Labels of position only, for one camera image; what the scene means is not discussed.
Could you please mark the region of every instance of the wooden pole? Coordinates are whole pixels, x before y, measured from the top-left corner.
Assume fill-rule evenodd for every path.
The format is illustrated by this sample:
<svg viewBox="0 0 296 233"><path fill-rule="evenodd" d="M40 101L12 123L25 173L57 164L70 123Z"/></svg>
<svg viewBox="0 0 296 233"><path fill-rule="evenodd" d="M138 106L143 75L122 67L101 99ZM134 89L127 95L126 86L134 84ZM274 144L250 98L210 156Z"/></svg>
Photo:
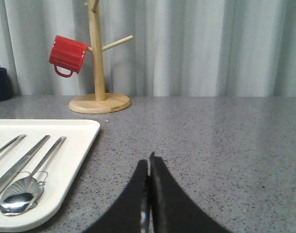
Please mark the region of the wooden pole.
<svg viewBox="0 0 296 233"><path fill-rule="evenodd" d="M98 1L88 0L87 11L89 20L90 44L93 54L94 84L96 101L105 100L104 63L101 41L101 27Z"/></svg>

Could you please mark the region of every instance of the speckled granite countertop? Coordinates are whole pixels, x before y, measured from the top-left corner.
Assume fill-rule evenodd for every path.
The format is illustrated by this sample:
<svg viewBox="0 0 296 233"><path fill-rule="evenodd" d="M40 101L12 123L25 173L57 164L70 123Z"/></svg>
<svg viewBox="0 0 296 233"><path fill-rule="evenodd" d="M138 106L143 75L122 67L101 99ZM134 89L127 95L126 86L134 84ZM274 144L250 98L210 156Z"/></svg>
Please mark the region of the speckled granite countertop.
<svg viewBox="0 0 296 233"><path fill-rule="evenodd" d="M127 185L139 159L166 160L195 203L234 233L296 233L296 98L131 98L72 112L70 96L18 96L0 119L92 119L101 131L57 214L29 233L78 233Z"/></svg>

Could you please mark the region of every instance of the spoon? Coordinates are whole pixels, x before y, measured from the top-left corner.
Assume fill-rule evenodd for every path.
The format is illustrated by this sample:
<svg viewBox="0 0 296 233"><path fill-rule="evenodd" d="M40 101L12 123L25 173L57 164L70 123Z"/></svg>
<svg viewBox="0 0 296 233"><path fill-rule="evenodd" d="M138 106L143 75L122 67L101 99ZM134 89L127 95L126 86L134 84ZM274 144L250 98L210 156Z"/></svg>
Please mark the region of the spoon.
<svg viewBox="0 0 296 233"><path fill-rule="evenodd" d="M36 207L35 201L42 195L43 186L33 176L65 139L66 137L60 137L54 143L29 176L15 181L4 191L0 200L0 211L3 215L21 215Z"/></svg>

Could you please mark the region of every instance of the spoon handle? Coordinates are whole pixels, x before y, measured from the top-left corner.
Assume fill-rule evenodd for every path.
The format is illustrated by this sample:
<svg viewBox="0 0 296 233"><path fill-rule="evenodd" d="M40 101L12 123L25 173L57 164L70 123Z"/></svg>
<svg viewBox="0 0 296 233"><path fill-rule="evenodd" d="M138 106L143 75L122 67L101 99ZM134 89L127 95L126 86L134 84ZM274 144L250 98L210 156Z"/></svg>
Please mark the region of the spoon handle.
<svg viewBox="0 0 296 233"><path fill-rule="evenodd" d="M4 175L0 178L0 193L12 181L12 179L23 169L29 160L43 146L49 135L44 136L35 146L33 146L24 156L22 156Z"/></svg>
<svg viewBox="0 0 296 233"><path fill-rule="evenodd" d="M8 143L6 143L4 146L2 146L0 148L0 153L5 150L8 146L10 146L13 142L17 141L19 142L20 140L22 140L26 135L25 134L21 134L18 135L17 137L14 137L11 141L9 141Z"/></svg>
<svg viewBox="0 0 296 233"><path fill-rule="evenodd" d="M38 165L35 167L35 169L31 172L30 176L33 176L45 163L45 161L48 159L51 153L57 148L59 144L61 144L66 137L60 137L57 139L57 141L54 143L54 145L49 149L49 151L44 155L44 157L41 159L41 161L38 163Z"/></svg>

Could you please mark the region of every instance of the cutlery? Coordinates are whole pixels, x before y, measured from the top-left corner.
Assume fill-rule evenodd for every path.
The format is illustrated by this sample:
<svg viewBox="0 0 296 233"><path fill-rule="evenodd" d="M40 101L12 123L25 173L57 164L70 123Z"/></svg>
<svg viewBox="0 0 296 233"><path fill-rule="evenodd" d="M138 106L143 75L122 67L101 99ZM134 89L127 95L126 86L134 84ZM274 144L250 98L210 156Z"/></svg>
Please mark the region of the cutlery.
<svg viewBox="0 0 296 233"><path fill-rule="evenodd" d="M29 176L15 181L4 191L0 201L0 211L3 215L21 215L36 207L35 201L42 195L43 186L40 186L33 176L65 139L66 137L60 137L54 143Z"/></svg>
<svg viewBox="0 0 296 233"><path fill-rule="evenodd" d="M14 137L11 141L9 141L8 143L6 143L4 146L2 146L0 148L0 153L5 150L7 147L9 147L12 143L14 143L15 141L17 141L17 143L22 140L26 135L25 134L21 134L18 135L17 137Z"/></svg>
<svg viewBox="0 0 296 233"><path fill-rule="evenodd" d="M12 179L22 170L35 153L43 146L49 138L44 136L35 146L33 146L24 156L22 156L4 175L0 178L0 193L12 181Z"/></svg>

